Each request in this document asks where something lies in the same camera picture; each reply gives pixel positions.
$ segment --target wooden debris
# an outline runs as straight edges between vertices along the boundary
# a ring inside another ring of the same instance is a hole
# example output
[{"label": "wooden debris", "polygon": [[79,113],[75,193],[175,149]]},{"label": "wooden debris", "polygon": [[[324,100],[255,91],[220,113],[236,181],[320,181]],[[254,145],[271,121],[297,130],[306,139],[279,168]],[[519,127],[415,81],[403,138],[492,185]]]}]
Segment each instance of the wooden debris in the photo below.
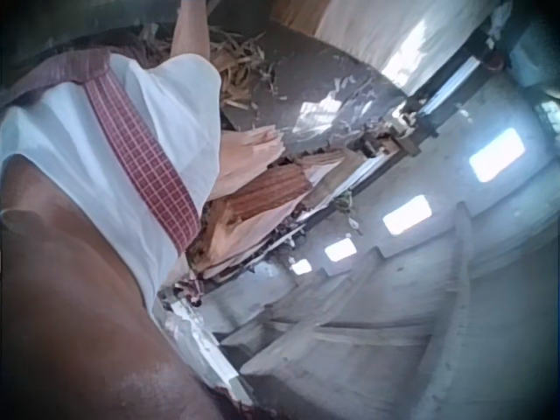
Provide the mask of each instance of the wooden debris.
[{"label": "wooden debris", "polygon": [[198,272],[253,248],[294,210],[312,189],[295,164],[268,169],[238,192],[211,205],[206,227],[189,250]]},{"label": "wooden debris", "polygon": [[210,54],[210,61],[222,78],[221,106],[249,109],[243,102],[250,100],[258,76],[263,79],[270,72],[264,62],[264,51],[257,44],[262,35],[240,43],[234,34],[212,30],[224,39],[211,44]]},{"label": "wooden debris", "polygon": [[302,201],[308,209],[326,207],[334,197],[342,193],[340,186],[343,186],[345,181],[368,161],[361,153],[348,149],[344,149],[342,153],[345,156],[342,162],[321,179],[313,191]]},{"label": "wooden debris", "polygon": [[327,173],[338,166],[345,158],[342,150],[330,151],[320,155],[299,157],[296,164],[304,170],[305,176],[313,186],[316,186]]},{"label": "wooden debris", "polygon": [[273,125],[246,132],[223,131],[220,143],[220,176],[208,200],[235,193],[284,153],[283,133]]},{"label": "wooden debris", "polygon": [[302,168],[287,164],[268,169],[226,200],[235,216],[245,221],[259,213],[280,207],[311,189],[312,184]]}]

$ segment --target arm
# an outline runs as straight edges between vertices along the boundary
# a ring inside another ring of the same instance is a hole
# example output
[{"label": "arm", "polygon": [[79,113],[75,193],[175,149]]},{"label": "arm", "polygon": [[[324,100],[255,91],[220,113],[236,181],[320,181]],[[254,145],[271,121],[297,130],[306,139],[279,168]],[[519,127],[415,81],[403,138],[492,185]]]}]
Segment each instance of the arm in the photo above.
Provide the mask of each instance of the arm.
[{"label": "arm", "polygon": [[206,0],[181,0],[171,57],[193,53],[210,60]]}]

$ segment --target person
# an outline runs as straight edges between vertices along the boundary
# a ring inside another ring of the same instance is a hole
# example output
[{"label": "person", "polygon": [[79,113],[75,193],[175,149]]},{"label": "person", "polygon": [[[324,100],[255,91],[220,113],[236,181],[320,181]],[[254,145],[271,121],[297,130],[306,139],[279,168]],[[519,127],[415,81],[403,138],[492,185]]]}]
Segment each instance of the person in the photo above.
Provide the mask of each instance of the person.
[{"label": "person", "polygon": [[205,0],[182,0],[160,66],[69,52],[0,101],[3,418],[241,413],[151,314],[218,176],[209,46]]}]

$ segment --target broken wood plank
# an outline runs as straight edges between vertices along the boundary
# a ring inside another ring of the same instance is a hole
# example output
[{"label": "broken wood plank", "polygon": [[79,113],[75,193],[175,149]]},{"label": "broken wood plank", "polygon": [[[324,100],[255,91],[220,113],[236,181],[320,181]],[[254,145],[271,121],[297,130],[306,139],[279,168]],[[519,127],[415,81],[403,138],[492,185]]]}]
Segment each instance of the broken wood plank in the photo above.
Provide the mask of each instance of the broken wood plank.
[{"label": "broken wood plank", "polygon": [[282,133],[275,127],[251,131],[223,131],[220,139],[220,174],[208,201],[233,194],[263,174],[284,152]]}]

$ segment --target splintered wood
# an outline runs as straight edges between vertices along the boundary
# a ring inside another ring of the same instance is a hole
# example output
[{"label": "splintered wood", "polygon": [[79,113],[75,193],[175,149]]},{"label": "splintered wood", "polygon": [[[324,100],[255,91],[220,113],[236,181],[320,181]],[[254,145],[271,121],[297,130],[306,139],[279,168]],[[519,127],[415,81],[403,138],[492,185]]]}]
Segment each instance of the splintered wood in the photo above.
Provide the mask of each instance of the splintered wood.
[{"label": "splintered wood", "polygon": [[245,186],[266,171],[285,147],[274,126],[247,132],[223,131],[220,141],[220,176],[209,200],[216,200]]},{"label": "splintered wood", "polygon": [[259,37],[243,43],[230,33],[218,32],[225,40],[211,44],[210,61],[221,76],[220,105],[250,109],[251,91],[257,76],[266,75],[264,51],[257,44]]},{"label": "splintered wood", "polygon": [[338,150],[301,157],[295,164],[267,169],[236,192],[214,200],[206,212],[203,232],[189,250],[194,268],[208,278],[240,263],[239,258],[248,251],[257,251],[344,157]]},{"label": "splintered wood", "polygon": [[199,252],[197,271],[203,271],[258,243],[312,189],[295,164],[269,169],[238,192],[210,206]]}]

